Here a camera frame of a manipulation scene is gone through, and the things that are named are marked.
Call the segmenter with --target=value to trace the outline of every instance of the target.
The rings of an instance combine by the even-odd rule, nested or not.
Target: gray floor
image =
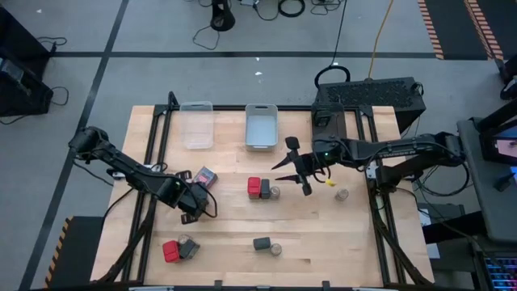
[[[327,16],[303,14],[298,19],[279,17],[267,23],[249,8],[233,4],[237,24],[221,33],[217,51],[332,51],[339,12]],[[102,52],[115,22],[121,0],[3,0],[34,36],[65,36],[63,52]],[[261,12],[274,12],[273,0],[260,3]],[[388,1],[350,0],[339,50],[371,52]],[[113,50],[116,52],[200,52],[192,44],[195,31],[208,25],[209,8],[197,1],[130,0]],[[212,45],[214,32],[199,41]],[[383,35],[380,52],[431,53],[432,47],[416,1],[396,0]],[[51,107],[44,116],[31,116],[0,127],[0,281],[2,290],[19,287],[49,201],[67,154],[67,141],[77,127],[92,80],[99,66],[93,57],[53,58],[44,81],[66,86],[66,107]],[[336,60],[352,72],[352,80],[368,76],[369,59]],[[318,57],[210,57],[210,58],[111,58],[103,76],[88,124],[99,126],[116,146],[124,140],[133,105],[165,103],[173,90],[180,102],[210,100],[214,103],[310,104],[316,94],[314,75],[330,59]],[[414,76],[424,84],[427,111],[419,133],[456,131],[456,122],[484,116],[503,105],[501,83],[491,61],[439,61],[436,59],[377,59],[374,78]],[[339,81],[328,74],[322,82]],[[57,91],[56,99],[63,97]],[[409,135],[414,134],[415,126]],[[104,167],[92,164],[102,174]],[[460,170],[439,170],[430,187],[447,191],[463,179]],[[71,215],[102,215],[111,189],[74,168],[66,185],[32,287],[42,287],[48,263],[64,219]],[[473,189],[439,203],[479,208]]]

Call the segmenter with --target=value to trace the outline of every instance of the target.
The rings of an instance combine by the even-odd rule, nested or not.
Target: red block
[[[167,263],[179,262],[179,244],[176,241],[170,241],[163,244],[163,256]]]
[[[260,178],[250,177],[248,178],[248,196],[250,199],[260,198]]]

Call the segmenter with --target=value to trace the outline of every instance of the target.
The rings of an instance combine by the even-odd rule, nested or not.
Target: wooden table
[[[129,121],[123,152],[139,162],[144,160],[152,112],[153,107],[134,107]],[[285,157],[285,137],[298,137],[300,152],[310,151],[310,112],[279,112],[279,144],[269,153],[246,151],[244,111],[214,112],[214,116],[214,146],[190,151],[181,143],[179,115],[173,113],[165,162],[169,165],[167,172],[188,169],[196,173],[206,166],[218,174],[211,192],[219,205],[219,217],[203,216],[199,222],[184,226],[179,220],[181,210],[158,202],[145,283],[213,285],[215,280],[223,280],[223,285],[321,286],[323,280],[329,280],[332,286],[382,286],[364,173],[334,166],[332,180],[338,185],[330,188],[311,178],[311,196],[304,196],[300,185],[274,181],[295,173],[292,165],[271,171]],[[400,137],[392,108],[374,108],[374,116],[380,141]],[[355,115],[347,112],[345,117],[348,137],[358,138]],[[365,119],[364,128],[369,137]],[[401,160],[385,159],[385,164]],[[248,199],[246,182],[250,176],[270,179],[271,186],[280,187],[280,199]],[[410,189],[410,184],[403,182],[399,187]],[[350,192],[344,202],[334,199],[340,188]],[[110,203],[127,190],[125,182],[116,182]],[[108,216],[92,280],[101,277],[126,246],[136,198],[136,194],[127,197]],[[396,192],[391,194],[391,201],[402,249],[428,280],[434,280],[414,198]],[[189,234],[201,248],[192,260],[167,264],[162,244],[180,234]],[[279,257],[254,250],[253,238],[267,236],[282,246]],[[391,281],[396,282],[393,253],[387,244],[385,247]],[[140,255],[141,249],[137,248],[131,279],[137,277]]]

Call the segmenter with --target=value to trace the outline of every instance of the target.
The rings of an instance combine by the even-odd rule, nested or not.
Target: black metal frame
[[[214,105],[213,110],[214,111],[243,111],[245,110],[246,105]],[[278,105],[277,106],[279,111],[296,111],[296,112],[310,112],[311,106],[310,105]],[[163,125],[163,131],[162,131],[162,139],[160,143],[160,148],[158,151],[158,162],[163,162],[165,157],[165,151],[166,151],[166,143],[167,139],[169,137],[169,129],[170,129],[170,120],[172,116],[173,111],[179,110],[179,104],[172,94],[172,92],[169,94],[169,104],[167,105],[156,105],[153,112],[153,120],[151,122],[151,130],[149,133],[149,141],[147,145],[147,150],[145,153],[145,163],[150,163],[152,159],[152,151],[154,142],[156,140],[156,133],[158,130],[158,121],[161,118],[162,115],[165,115],[165,123]],[[377,132],[376,132],[376,126],[375,121],[373,119],[373,113],[371,107],[365,107],[365,108],[345,108],[345,112],[354,112],[355,113],[355,120],[357,123],[357,131],[359,134],[359,139],[365,140],[365,133],[364,133],[364,127],[363,127],[363,119],[362,116],[365,115],[368,120],[368,127],[370,130],[370,134],[372,137],[372,141],[378,141]],[[367,187],[368,187],[368,198],[370,200],[370,210],[371,212],[377,211],[373,205],[376,205],[376,186],[371,180],[367,179]],[[141,213],[143,210],[143,199],[144,194],[139,193],[137,198],[137,203],[135,205],[135,213],[133,214],[133,220],[132,220],[132,231],[130,234],[130,239],[134,235],[134,232],[138,229],[138,225],[141,220]],[[398,243],[397,240],[397,231],[395,227],[395,221],[393,218],[393,210],[391,207],[391,203],[389,200],[389,195],[384,194],[382,196],[383,201],[385,203],[385,215],[386,220],[388,222],[388,231],[390,235],[392,235],[393,239]],[[154,213],[156,209],[156,200],[152,199],[149,202],[149,208],[148,211],[152,211]],[[383,239],[381,233],[379,230],[374,228],[374,233],[376,237],[376,246],[377,246],[377,254],[379,256],[379,265],[380,265],[380,274],[382,276],[382,282],[383,286],[385,288],[394,288],[394,289],[406,289],[406,290],[440,290],[443,288],[437,287],[437,286],[422,286],[422,285],[408,285],[406,283],[406,277],[404,273],[404,269],[401,265],[401,262],[398,260],[396,256],[394,256],[395,261],[395,267],[397,271],[397,278],[398,283],[392,283],[389,278],[389,266],[388,266],[388,260],[386,258],[386,250],[385,250],[385,240]],[[137,276],[137,282],[140,284],[144,283],[145,278],[145,271],[147,269],[147,260],[149,255],[149,248],[150,248],[150,238],[152,234],[152,227],[149,229],[149,232],[144,237],[144,243],[142,245],[141,250],[141,259],[138,266],[138,276]],[[129,280],[129,273],[131,271],[131,265],[132,265],[132,259],[127,262],[127,264],[124,267],[124,273],[122,276],[122,281],[128,281]],[[226,287],[222,286],[222,281],[216,280],[214,282],[214,286],[175,286],[174,289],[185,289],[185,290],[196,290],[196,289],[213,289],[213,290],[250,290],[250,289],[257,289],[257,286],[235,286],[235,287]],[[350,290],[350,288],[331,288],[330,282],[323,281],[322,287],[307,287],[307,288],[300,288],[300,287],[268,287],[267,290]]]

